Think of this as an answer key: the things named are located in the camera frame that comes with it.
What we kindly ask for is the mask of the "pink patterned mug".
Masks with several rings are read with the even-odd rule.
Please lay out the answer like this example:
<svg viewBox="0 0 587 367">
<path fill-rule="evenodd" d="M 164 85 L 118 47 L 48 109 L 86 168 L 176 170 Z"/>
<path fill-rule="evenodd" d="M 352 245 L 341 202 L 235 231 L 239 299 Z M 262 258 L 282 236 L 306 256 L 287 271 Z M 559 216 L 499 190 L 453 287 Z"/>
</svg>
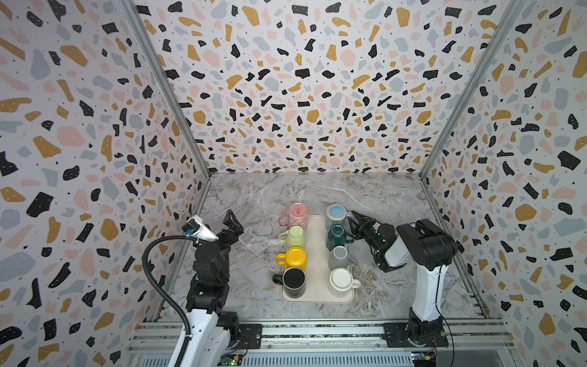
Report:
<svg viewBox="0 0 587 367">
<path fill-rule="evenodd" d="M 309 210 L 307 206 L 303 203 L 295 203 L 288 209 L 286 214 L 278 219 L 278 224 L 288 229 L 299 226 L 301 229 L 306 230 L 308 216 Z"/>
</svg>

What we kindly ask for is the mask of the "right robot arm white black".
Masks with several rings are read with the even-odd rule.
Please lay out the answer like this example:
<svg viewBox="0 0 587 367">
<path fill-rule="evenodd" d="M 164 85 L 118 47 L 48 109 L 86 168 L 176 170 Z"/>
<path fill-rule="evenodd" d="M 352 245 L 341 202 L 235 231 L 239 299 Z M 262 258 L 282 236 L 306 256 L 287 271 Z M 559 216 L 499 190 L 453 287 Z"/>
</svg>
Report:
<svg viewBox="0 0 587 367">
<path fill-rule="evenodd" d="M 415 347 L 446 346 L 440 302 L 446 272 L 457 254 L 456 242 L 428 219 L 392 226 L 353 210 L 347 220 L 354 239 L 365 240 L 383 272 L 402 269 L 410 259 L 417 265 L 416 295 L 408 322 L 402 330 L 388 331 L 385 339 Z"/>
</svg>

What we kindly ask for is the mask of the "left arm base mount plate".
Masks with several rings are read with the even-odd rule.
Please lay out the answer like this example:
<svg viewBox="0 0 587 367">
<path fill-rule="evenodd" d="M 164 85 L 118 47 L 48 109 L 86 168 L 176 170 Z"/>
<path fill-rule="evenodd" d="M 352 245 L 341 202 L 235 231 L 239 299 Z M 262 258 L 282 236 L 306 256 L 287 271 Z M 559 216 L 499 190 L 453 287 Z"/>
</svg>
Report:
<svg viewBox="0 0 587 367">
<path fill-rule="evenodd" d="M 229 333 L 226 350 L 259 350 L 262 341 L 262 324 L 237 324 L 233 321 L 221 328 Z"/>
</svg>

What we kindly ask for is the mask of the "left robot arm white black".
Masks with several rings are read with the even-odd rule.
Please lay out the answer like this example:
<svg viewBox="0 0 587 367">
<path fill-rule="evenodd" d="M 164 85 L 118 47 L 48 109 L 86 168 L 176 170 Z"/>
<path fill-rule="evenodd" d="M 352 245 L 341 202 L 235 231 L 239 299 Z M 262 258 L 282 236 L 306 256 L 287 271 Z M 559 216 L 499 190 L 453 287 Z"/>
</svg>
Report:
<svg viewBox="0 0 587 367">
<path fill-rule="evenodd" d="M 183 328 L 171 356 L 170 366 L 216 366 L 226 350 L 239 344 L 238 314 L 225 312 L 229 295 L 229 253 L 244 229 L 228 210 L 225 228 L 215 234 L 199 216 L 183 226 L 194 243 L 194 271 L 186 297 L 179 309 Z"/>
</svg>

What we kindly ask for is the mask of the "blue butterfly mug yellow inside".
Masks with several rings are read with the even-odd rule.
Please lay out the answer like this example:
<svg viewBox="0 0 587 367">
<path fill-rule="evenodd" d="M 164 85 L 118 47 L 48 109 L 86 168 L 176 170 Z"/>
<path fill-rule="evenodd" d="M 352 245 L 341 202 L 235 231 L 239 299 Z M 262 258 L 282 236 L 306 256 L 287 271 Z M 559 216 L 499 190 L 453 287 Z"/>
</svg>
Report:
<svg viewBox="0 0 587 367">
<path fill-rule="evenodd" d="M 334 203 L 327 207 L 325 228 L 330 230 L 335 225 L 342 226 L 345 230 L 349 229 L 348 218 L 351 213 L 342 205 Z"/>
</svg>

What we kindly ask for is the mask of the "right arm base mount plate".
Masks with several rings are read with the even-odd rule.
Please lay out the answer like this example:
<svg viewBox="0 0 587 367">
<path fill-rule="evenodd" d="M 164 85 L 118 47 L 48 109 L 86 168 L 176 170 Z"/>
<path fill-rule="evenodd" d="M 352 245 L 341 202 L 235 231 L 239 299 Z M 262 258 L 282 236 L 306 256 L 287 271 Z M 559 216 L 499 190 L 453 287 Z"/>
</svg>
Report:
<svg viewBox="0 0 587 367">
<path fill-rule="evenodd" d="M 441 319 L 434 322 L 398 322 L 383 324 L 382 338 L 389 348 L 448 347 Z"/>
</svg>

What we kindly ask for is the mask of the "light green mug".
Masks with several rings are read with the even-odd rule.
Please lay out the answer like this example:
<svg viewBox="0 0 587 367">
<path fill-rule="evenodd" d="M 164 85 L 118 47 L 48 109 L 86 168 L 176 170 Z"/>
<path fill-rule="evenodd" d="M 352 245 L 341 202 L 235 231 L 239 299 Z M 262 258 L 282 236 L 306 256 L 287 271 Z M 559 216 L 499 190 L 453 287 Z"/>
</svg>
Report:
<svg viewBox="0 0 587 367">
<path fill-rule="evenodd" d="M 306 233 L 301 226 L 292 226 L 279 235 L 278 241 L 285 244 L 287 250 L 293 247 L 304 249 L 307 243 Z"/>
</svg>

